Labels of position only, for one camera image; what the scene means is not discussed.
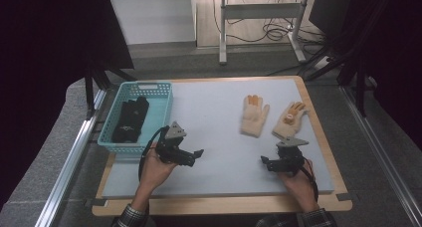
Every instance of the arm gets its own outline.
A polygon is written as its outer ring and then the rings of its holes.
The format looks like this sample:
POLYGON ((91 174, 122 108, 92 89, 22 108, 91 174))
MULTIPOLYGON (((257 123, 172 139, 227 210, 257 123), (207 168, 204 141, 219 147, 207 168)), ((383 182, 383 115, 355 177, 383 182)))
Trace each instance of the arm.
MULTIPOLYGON (((307 160, 305 161, 304 168, 309 173, 313 173, 312 165, 313 163, 307 160)), ((288 176, 283 172, 279 172, 277 175, 304 211, 302 219, 304 220, 305 226, 336 226, 334 219, 323 208, 319 208, 314 197, 314 189, 308 177, 303 172, 299 171, 295 176, 288 176)))
POLYGON ((176 166, 176 163, 161 162, 152 147, 146 156, 135 196, 113 227, 143 227, 149 216, 148 202, 152 191, 167 179, 176 166))

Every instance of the plaid sleeve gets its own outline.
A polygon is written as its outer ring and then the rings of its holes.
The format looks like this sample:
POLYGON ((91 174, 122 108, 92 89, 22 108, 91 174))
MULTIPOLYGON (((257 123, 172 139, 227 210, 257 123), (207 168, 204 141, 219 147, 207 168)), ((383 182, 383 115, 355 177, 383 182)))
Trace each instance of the plaid sleeve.
POLYGON ((307 227, 331 227, 336 226, 331 215, 325 212, 325 209, 319 209, 302 215, 305 226, 307 227))
POLYGON ((123 213, 117 220, 116 227, 143 227, 149 216, 149 206, 145 213, 134 210, 127 204, 123 213))

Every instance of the blue plastic basket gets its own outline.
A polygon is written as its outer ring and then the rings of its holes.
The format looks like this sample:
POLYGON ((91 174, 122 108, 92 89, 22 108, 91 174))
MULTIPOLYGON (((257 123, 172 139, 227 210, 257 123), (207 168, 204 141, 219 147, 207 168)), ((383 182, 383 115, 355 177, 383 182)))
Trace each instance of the blue plastic basket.
POLYGON ((163 126, 169 124, 173 93, 171 83, 125 82, 118 89, 111 109, 105 120, 98 144, 116 153, 142 153, 152 136, 163 126), (140 96, 149 102, 148 112, 135 143, 116 143, 111 141, 112 133, 120 117, 121 104, 140 96))

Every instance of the black curtain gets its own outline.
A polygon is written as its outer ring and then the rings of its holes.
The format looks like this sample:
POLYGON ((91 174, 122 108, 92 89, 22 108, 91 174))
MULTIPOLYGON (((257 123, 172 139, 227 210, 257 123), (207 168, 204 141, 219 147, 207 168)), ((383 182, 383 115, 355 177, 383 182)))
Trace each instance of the black curtain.
POLYGON ((381 106, 422 149, 421 0, 391 0, 365 47, 381 106))
POLYGON ((109 0, 0 0, 1 204, 89 64, 133 69, 109 0))

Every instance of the hand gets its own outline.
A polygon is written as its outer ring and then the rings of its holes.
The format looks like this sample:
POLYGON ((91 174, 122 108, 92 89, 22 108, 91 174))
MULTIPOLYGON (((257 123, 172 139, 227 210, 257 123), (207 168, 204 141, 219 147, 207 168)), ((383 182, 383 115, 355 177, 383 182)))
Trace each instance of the hand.
POLYGON ((176 166, 176 163, 163 163, 153 145, 145 157, 140 183, 130 206, 137 211, 144 212, 152 191, 167 179, 176 166))
MULTIPOLYGON (((313 163, 311 160, 305 161, 304 168, 309 173, 313 173, 312 165, 313 163)), ((279 172, 277 175, 281 180, 283 180, 286 188, 293 197, 295 197, 305 213, 319 209, 310 180, 302 171, 299 171, 295 176, 289 176, 284 172, 279 172)))

